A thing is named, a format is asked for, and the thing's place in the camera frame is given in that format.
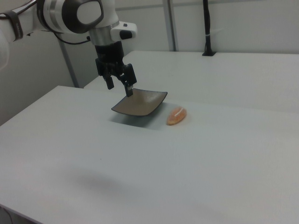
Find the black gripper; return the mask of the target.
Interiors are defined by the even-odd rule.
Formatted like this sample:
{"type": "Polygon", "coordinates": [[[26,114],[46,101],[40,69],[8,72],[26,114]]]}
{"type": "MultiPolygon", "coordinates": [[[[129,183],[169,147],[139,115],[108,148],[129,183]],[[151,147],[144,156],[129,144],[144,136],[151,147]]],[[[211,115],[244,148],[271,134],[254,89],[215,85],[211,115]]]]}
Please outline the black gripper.
{"type": "Polygon", "coordinates": [[[106,82],[107,88],[114,88],[110,70],[116,71],[116,77],[124,85],[126,96],[133,95],[133,85],[137,83],[132,64],[123,63],[123,47],[121,41],[105,46],[95,46],[97,58],[95,59],[98,75],[106,82]]]}

